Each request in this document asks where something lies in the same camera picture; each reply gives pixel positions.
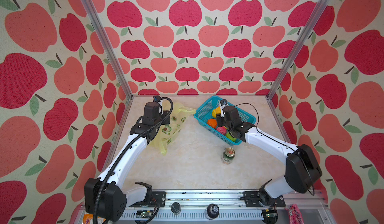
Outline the pink toy fruit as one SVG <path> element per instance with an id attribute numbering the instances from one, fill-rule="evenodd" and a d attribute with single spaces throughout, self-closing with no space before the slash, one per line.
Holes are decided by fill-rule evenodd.
<path id="1" fill-rule="evenodd" d="M 217 127 L 216 130 L 222 134 L 222 135 L 226 135 L 227 133 L 227 129 L 225 127 Z"/>

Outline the green toy fruit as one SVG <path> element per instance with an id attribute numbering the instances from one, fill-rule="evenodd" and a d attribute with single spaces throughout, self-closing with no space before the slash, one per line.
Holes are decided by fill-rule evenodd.
<path id="1" fill-rule="evenodd" d="M 234 138 L 229 132 L 226 133 L 226 137 L 231 141 L 236 143 L 238 140 Z"/>

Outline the yellow toy lemon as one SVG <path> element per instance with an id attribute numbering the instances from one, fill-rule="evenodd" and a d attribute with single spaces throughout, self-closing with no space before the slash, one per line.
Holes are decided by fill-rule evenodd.
<path id="1" fill-rule="evenodd" d="M 217 107 L 217 108 L 213 109 L 212 117 L 216 119 L 217 115 L 221 115 L 221 107 Z"/>

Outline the orange toy fruit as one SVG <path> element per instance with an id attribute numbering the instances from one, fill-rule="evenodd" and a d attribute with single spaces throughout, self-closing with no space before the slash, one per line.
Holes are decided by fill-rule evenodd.
<path id="1" fill-rule="evenodd" d="M 207 124 L 212 127 L 213 129 L 216 129 L 218 126 L 217 120 L 216 119 L 209 119 L 207 120 Z"/>

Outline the yellow plastic avocado-print bag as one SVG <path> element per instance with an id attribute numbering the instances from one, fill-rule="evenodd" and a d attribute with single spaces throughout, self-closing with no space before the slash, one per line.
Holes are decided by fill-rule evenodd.
<path id="1" fill-rule="evenodd" d="M 173 144 L 181 132 L 187 118 L 196 113 L 196 109 L 174 103 L 174 109 L 170 116 L 170 124 L 162 125 L 156 137 L 150 145 L 157 148 L 162 155 L 167 154 L 168 145 Z"/>

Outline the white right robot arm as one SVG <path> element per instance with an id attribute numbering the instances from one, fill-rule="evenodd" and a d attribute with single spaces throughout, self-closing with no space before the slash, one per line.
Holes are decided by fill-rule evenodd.
<path id="1" fill-rule="evenodd" d="M 323 173 L 311 147 L 297 146 L 266 134 L 257 125 L 242 121 L 235 106 L 221 104 L 220 109 L 219 127 L 226 127 L 233 138 L 263 149 L 285 165 L 284 175 L 259 188 L 257 200 L 261 206 L 270 207 L 280 196 L 293 191 L 304 194 L 320 179 Z"/>

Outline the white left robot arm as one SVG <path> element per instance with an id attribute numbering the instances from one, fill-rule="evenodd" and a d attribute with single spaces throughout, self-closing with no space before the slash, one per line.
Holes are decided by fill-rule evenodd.
<path id="1" fill-rule="evenodd" d="M 136 182 L 134 187 L 124 193 L 123 184 L 140 153 L 152 141 L 162 125 L 170 123 L 170 112 L 165 111 L 158 118 L 141 117 L 130 131 L 124 148 L 119 152 L 112 164 L 99 177 L 90 178 L 85 184 L 86 212 L 93 215 L 93 224 L 99 218 L 104 223 L 118 221 L 125 208 L 135 204 L 155 206 L 155 213 L 160 208 L 152 202 L 152 186 Z"/>

